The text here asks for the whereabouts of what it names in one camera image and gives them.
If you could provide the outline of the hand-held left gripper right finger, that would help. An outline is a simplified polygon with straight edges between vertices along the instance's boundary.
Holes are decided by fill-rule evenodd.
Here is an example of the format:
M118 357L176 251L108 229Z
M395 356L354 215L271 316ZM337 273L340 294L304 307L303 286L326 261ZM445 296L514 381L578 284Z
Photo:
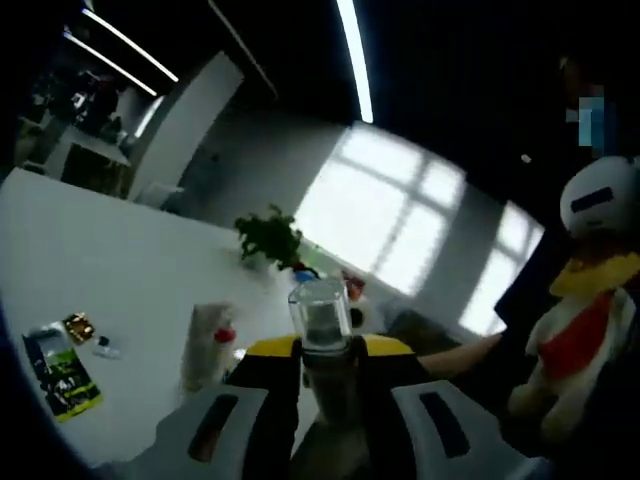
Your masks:
M432 381L401 341L357 340L357 391L376 479L549 479L542 457L509 445L498 419L448 381Z

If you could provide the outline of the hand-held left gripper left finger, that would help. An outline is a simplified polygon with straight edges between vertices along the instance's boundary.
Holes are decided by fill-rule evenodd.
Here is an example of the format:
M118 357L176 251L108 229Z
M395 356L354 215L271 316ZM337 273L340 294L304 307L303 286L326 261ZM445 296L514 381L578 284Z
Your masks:
M203 388L162 419L153 443L97 479L287 479L298 427L301 342L250 347L227 380Z

